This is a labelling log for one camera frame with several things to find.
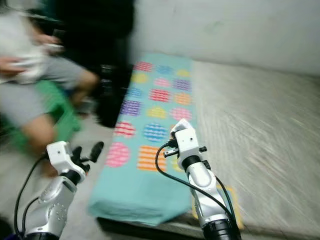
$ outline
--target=gray shorts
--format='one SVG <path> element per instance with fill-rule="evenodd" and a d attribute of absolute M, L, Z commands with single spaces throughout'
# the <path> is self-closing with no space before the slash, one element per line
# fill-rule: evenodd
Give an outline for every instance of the gray shorts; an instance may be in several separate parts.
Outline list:
<path fill-rule="evenodd" d="M 74 89 L 84 68 L 62 57 L 50 57 L 45 74 L 40 80 L 57 83 L 65 90 Z M 0 113 L 16 127 L 21 127 L 46 113 L 35 84 L 0 84 Z"/>

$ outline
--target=person's hand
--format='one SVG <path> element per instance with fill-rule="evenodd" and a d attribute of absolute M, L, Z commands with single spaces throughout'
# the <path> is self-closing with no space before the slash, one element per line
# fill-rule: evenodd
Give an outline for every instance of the person's hand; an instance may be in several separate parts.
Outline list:
<path fill-rule="evenodd" d="M 35 40 L 40 44 L 59 44 L 60 39 L 55 36 L 49 36 L 46 34 L 39 34 L 36 36 Z"/>
<path fill-rule="evenodd" d="M 24 67 L 12 66 L 13 63 L 21 61 L 18 57 L 0 57 L 0 74 L 5 77 L 14 77 L 26 71 Z"/>

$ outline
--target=concrete floor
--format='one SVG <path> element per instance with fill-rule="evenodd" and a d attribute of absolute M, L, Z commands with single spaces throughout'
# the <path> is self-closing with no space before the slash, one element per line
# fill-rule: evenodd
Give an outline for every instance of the concrete floor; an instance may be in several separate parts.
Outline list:
<path fill-rule="evenodd" d="M 198 130 L 214 171 L 237 194 L 243 222 L 320 236 L 318 79 L 245 67 L 194 62 Z M 88 153 L 105 148 L 69 209 L 61 239 L 138 240 L 102 232 L 86 207 L 104 165 L 113 130 L 90 117 L 71 141 Z M 9 143 L 0 146 L 0 213 L 13 220 L 14 202 L 34 159 Z M 38 169 L 23 195 L 23 207 L 48 184 Z M 277 238 L 243 235 L 244 240 Z"/>

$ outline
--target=teal cloth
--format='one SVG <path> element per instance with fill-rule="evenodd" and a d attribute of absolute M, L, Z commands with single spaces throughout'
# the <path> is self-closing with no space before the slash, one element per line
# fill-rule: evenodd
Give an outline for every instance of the teal cloth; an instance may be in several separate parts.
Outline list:
<path fill-rule="evenodd" d="M 180 117 L 195 127 L 190 68 L 188 58 L 158 53 L 146 54 L 135 65 L 106 164 L 89 201 L 93 216 L 156 226 L 191 209 L 190 190 L 152 170 L 155 152 L 146 152 L 170 138 Z M 163 164 L 167 173 L 187 180 L 177 170 L 176 156 Z"/>

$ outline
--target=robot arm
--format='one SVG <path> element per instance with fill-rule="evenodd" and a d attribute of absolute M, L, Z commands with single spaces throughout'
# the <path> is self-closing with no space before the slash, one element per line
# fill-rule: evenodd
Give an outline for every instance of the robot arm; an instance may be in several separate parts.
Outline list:
<path fill-rule="evenodd" d="M 59 176 L 42 192 L 36 206 L 26 218 L 24 240 L 58 240 L 67 223 L 67 214 L 77 191 L 77 184 L 81 183 L 90 166 L 83 162 L 96 162 L 103 142 L 97 143 L 90 158 L 80 158 L 81 148 L 73 153 L 67 142 L 59 141 L 47 146 L 47 153 L 52 166 Z"/>
<path fill-rule="evenodd" d="M 216 176 L 210 170 L 207 161 L 203 161 L 202 152 L 207 148 L 200 147 L 195 129 L 185 119 L 180 120 L 171 130 L 173 149 L 164 153 L 165 157 L 178 154 L 178 165 L 187 175 L 191 185 L 226 206 L 216 187 Z M 240 240 L 238 227 L 234 219 L 215 201 L 197 190 L 191 189 L 195 199 L 195 209 L 206 240 Z"/>

